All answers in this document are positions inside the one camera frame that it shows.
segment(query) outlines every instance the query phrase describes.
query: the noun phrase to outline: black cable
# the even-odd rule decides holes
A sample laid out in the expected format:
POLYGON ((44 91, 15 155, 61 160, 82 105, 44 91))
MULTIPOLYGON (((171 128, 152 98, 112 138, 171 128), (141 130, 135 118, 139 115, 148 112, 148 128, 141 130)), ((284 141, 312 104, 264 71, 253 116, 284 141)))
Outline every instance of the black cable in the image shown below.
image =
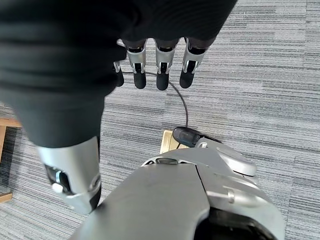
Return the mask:
MULTIPOLYGON (((123 74, 133 74, 133 72, 131 71, 122 71, 123 74)), ((149 74, 149 75, 153 75, 153 76, 157 76, 156 73, 150 72, 150 71, 145 71, 145 74, 149 74)), ((185 127, 188 127, 188 122, 189 122, 189 113, 188 113, 188 108, 187 108, 187 104, 185 102, 184 97, 181 95, 180 91, 178 90, 178 88, 169 81, 169 84, 171 85, 171 87, 173 87, 173 89, 176 91, 176 93, 179 95, 179 97, 181 98, 182 102, 183 102, 183 106, 184 106, 184 110, 185 110, 185 127)))

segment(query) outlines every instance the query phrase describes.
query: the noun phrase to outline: gray carpet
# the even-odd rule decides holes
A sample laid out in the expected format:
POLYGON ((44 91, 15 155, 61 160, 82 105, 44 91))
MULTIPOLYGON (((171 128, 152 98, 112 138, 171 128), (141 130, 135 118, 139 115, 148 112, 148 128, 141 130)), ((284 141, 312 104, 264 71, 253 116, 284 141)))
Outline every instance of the gray carpet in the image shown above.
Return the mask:
MULTIPOLYGON (((154 43, 147 70, 155 72, 154 43)), ((178 85, 184 43, 171 69, 178 85)), ((129 71, 128 61, 122 63, 129 71)), ((183 125, 172 88, 133 77, 105 100, 101 130, 102 199, 160 150, 162 133, 183 125)), ((182 89, 189 125, 258 165, 261 188, 283 214, 287 240, 320 239, 320 1, 240 0, 196 73, 182 89)), ((11 114, 0 105, 0 116, 11 114)), ((13 200, 0 205, 0 239, 67 239, 85 216, 50 190, 34 146, 10 129, 0 164, 13 200)))

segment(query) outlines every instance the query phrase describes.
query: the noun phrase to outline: robotic finger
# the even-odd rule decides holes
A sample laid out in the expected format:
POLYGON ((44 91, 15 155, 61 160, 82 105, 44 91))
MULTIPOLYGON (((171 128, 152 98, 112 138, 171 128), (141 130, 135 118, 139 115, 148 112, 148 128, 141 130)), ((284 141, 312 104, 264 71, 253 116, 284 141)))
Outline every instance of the robotic finger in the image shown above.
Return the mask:
POLYGON ((122 40, 127 51, 130 65, 133 71, 134 85, 138 89, 144 89, 146 80, 146 39, 139 41, 122 40))
POLYGON ((180 75, 180 86, 187 89, 191 86, 196 69, 201 64, 206 51, 216 38, 209 40, 199 40, 193 37, 185 38, 186 46, 182 61, 182 71, 180 75))
POLYGON ((122 73, 119 61, 113 62, 112 70, 116 73, 116 75, 118 77, 118 82, 117 82, 116 86, 121 87, 125 83, 125 79, 124 79, 124 75, 122 73))
POLYGON ((171 41, 155 39, 154 41, 156 45, 156 86, 159 90, 164 91, 169 84, 169 71, 179 39, 177 38, 171 41))

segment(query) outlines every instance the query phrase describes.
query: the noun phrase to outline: wooden stand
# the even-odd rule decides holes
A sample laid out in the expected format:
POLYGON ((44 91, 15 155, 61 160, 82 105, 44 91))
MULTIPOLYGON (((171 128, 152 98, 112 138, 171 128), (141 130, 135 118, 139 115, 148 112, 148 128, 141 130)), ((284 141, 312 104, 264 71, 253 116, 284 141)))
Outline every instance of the wooden stand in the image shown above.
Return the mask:
MULTIPOLYGON (((20 128, 21 124, 15 119, 0 118, 0 163, 1 163, 2 150, 4 148, 7 127, 20 128)), ((0 194, 0 203, 9 201, 11 199, 12 199, 11 191, 0 194)))

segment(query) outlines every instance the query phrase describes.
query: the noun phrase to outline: silver metal bracket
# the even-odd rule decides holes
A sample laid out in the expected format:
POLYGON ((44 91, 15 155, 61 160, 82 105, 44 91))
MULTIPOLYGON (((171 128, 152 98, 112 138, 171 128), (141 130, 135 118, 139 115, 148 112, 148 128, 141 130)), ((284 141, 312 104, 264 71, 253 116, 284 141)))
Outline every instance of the silver metal bracket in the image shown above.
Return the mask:
POLYGON ((119 61, 114 61, 113 62, 113 66, 114 66, 114 69, 115 69, 115 72, 116 73, 119 73, 120 72, 120 62, 119 61))
POLYGON ((141 65, 141 73, 142 74, 145 72, 145 69, 146 69, 146 44, 147 44, 147 41, 145 41, 143 48, 142 48, 142 51, 140 51, 140 52, 132 52, 129 49, 126 50, 129 61, 130 61, 130 65, 132 67, 132 71, 134 74, 137 73, 136 64, 141 65))
POLYGON ((184 55, 183 55, 183 60, 182 60, 182 71, 184 73, 187 73, 187 69, 188 69, 188 65, 190 63, 190 61, 194 61, 195 62, 195 66, 192 70, 192 74, 194 74, 196 72, 197 67, 200 66, 206 51, 204 53, 201 54, 193 54, 189 51, 189 40, 186 40, 186 46, 185 46, 185 50, 184 50, 184 55))
POLYGON ((158 74, 161 74, 161 64, 166 64, 165 74, 169 74, 170 68, 173 63, 176 47, 171 51, 161 51, 158 48, 157 43, 155 43, 155 61, 156 61, 156 71, 158 74))

